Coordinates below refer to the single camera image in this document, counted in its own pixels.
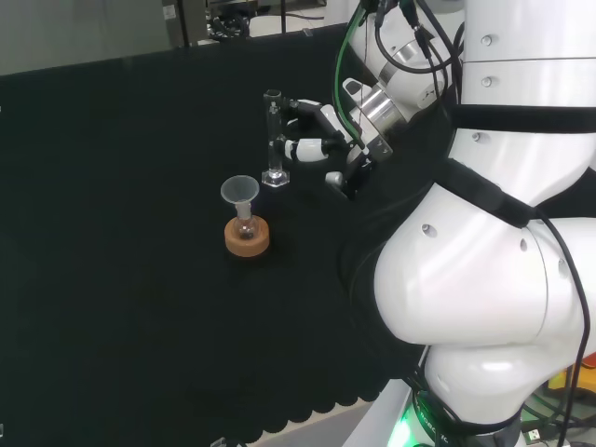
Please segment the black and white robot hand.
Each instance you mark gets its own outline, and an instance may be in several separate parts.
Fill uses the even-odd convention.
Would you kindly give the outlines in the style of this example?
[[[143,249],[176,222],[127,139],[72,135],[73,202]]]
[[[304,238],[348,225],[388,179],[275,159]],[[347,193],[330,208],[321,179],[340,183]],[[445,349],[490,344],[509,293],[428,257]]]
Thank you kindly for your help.
[[[333,151],[346,155],[345,169],[326,174],[326,184],[342,196],[353,200],[370,180],[376,166],[393,155],[382,132],[357,107],[349,114],[350,122],[359,132],[355,140],[344,129],[332,105],[310,100],[282,100],[281,116],[289,125],[310,119],[324,132],[322,138],[288,139],[284,155],[294,162],[318,163],[329,158]]]

